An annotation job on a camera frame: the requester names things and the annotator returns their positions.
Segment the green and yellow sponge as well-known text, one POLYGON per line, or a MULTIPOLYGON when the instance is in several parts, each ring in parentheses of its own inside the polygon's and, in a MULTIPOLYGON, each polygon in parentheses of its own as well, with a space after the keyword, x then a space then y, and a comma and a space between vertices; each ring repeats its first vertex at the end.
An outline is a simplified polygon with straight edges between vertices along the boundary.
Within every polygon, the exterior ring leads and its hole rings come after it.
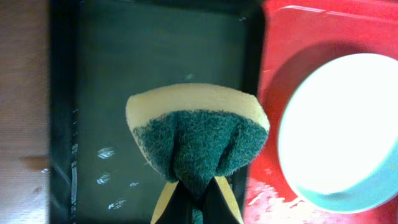
POLYGON ((126 121, 149 165, 190 192, 192 223, 203 223, 203 195, 213 177, 243 222, 228 177, 267 141, 270 123, 255 96, 212 84, 170 85, 130 96, 126 121))

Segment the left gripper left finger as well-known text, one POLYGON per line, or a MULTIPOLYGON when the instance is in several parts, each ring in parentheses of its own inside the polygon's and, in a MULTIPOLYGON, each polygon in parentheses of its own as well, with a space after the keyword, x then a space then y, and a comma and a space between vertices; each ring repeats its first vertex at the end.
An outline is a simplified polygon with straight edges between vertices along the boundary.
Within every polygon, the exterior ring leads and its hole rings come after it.
POLYGON ((154 224, 191 224, 193 202, 182 182, 167 182, 154 209, 154 224))

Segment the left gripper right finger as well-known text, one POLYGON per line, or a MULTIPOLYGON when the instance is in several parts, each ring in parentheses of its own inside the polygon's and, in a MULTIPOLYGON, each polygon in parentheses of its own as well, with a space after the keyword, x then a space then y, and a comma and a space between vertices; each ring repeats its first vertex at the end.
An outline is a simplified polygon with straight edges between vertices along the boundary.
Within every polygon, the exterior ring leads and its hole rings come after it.
POLYGON ((215 177, 213 177, 203 195, 203 224, 239 224, 223 196, 215 177))

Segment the light green plate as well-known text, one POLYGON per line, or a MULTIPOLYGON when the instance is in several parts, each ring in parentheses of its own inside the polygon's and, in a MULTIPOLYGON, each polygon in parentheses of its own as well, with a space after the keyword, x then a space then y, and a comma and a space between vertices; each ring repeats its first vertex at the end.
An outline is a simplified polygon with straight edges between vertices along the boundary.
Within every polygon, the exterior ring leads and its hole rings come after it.
POLYGON ((306 78, 279 124, 292 190, 314 207, 357 213, 397 195, 397 60, 351 54, 306 78))

